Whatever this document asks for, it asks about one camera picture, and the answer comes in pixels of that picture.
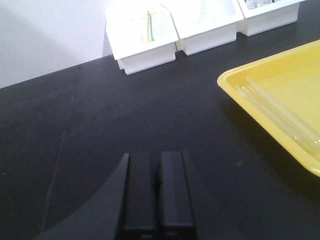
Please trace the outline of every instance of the plastic tray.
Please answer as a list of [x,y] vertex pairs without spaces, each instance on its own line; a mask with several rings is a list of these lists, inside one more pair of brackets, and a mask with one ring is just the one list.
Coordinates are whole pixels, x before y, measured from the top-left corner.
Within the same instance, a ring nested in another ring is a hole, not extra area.
[[320,40],[226,71],[217,82],[320,177]]

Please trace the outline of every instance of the black surface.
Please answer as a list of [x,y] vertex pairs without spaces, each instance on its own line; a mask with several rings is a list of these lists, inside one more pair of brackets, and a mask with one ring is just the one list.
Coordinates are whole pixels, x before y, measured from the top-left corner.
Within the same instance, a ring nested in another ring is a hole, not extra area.
[[153,240],[156,237],[154,178],[149,154],[131,154],[125,195],[125,239]]
[[106,183],[72,215],[34,240],[106,240],[120,234],[127,182],[129,154]]
[[192,166],[187,151],[182,153],[197,240],[246,240],[234,226]]
[[181,152],[161,153],[158,176],[162,239],[194,240],[194,221]]
[[126,76],[113,57],[0,89],[0,239],[25,240],[87,202],[123,153],[188,150],[248,239],[317,240],[320,180],[216,83],[231,68],[320,39],[297,23]]

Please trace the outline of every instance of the white box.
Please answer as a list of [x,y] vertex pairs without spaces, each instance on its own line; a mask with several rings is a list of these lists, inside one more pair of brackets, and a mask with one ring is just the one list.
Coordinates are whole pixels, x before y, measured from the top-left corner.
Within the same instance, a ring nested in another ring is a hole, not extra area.
[[191,55],[236,40],[243,14],[237,0],[160,0],[169,9],[179,41]]
[[278,0],[268,5],[248,9],[245,0],[238,0],[244,15],[238,29],[246,36],[262,33],[297,21],[300,2],[304,0]]
[[113,57],[126,74],[176,59],[178,35],[170,12],[155,1],[115,1],[106,13],[105,31]]

